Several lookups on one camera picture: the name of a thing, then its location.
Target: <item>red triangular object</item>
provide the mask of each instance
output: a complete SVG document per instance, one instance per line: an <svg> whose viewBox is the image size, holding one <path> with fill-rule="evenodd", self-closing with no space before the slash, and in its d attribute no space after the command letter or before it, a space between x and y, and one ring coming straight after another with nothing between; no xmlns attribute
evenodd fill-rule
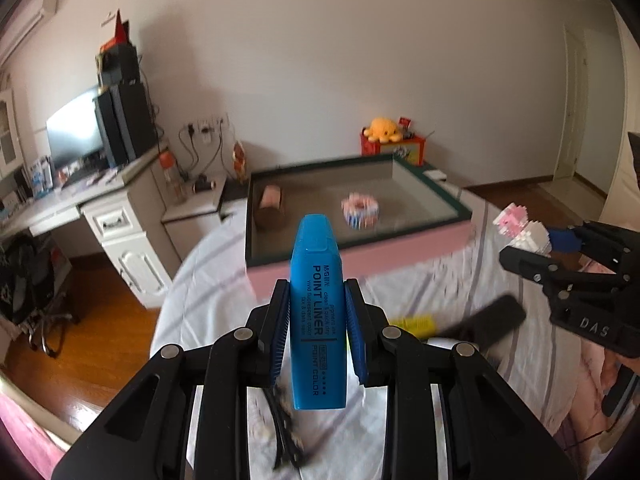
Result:
<svg viewBox="0 0 640 480"><path fill-rule="evenodd" d="M118 9L118 13L116 14L116 32L113 36L115 40L115 44L119 43L127 43L127 31L124 29L124 25L122 25L122 19L120 18L120 9Z"/></svg>

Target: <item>chair base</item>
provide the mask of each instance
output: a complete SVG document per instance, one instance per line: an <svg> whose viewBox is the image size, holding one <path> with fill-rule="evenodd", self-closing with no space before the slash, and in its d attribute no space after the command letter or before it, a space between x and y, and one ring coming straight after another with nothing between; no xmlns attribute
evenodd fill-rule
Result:
<svg viewBox="0 0 640 480"><path fill-rule="evenodd" d="M26 332L29 337L29 348L31 348L33 351L36 351L38 349L38 344L36 343L35 338L36 333L38 332L38 330L40 330L40 347L42 348L42 351L49 357L57 357L58 352L53 350L47 344L47 332L49 331L49 328L59 320L68 320L73 324L77 324L80 321L78 316L71 312L60 312L56 314L48 313L49 308L54 302L62 302L65 299L66 293L60 294L57 298L54 299L54 301L47 305L47 308L44 311L38 310L34 312L32 316L29 316L22 323L22 330Z"/></svg>

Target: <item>doorway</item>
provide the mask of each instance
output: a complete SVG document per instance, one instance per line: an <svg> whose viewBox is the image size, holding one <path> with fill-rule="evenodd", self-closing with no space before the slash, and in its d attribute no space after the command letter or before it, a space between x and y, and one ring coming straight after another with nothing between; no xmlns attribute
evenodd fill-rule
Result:
<svg viewBox="0 0 640 480"><path fill-rule="evenodd" d="M566 45L566 100L562 141L554 180L571 177L580 155L584 137L584 118L587 109L587 51L584 43L567 27L564 28Z"/></svg>

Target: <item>air conditioner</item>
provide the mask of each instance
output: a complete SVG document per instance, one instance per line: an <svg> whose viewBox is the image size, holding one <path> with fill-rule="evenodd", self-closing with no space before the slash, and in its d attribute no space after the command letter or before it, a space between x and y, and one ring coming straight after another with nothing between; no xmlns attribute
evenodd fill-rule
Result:
<svg viewBox="0 0 640 480"><path fill-rule="evenodd" d="M39 24L47 22L56 13L57 7L58 0L33 0L16 16L0 38L0 67Z"/></svg>

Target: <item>open box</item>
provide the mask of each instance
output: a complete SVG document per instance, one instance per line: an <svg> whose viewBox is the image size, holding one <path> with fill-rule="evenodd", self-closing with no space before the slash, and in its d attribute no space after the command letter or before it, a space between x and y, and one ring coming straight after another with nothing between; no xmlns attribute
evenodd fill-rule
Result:
<svg viewBox="0 0 640 480"><path fill-rule="evenodd" d="M358 278L429 260L462 248L471 230L471 211L393 155L357 156L252 174L246 215L246 271L258 298L267 297L279 278L289 279L289 260L300 220L327 216L342 258L344 278ZM256 228L254 211L264 187L280 186L285 225ZM375 227L355 230L342 214L350 193L373 195L380 204Z"/></svg>

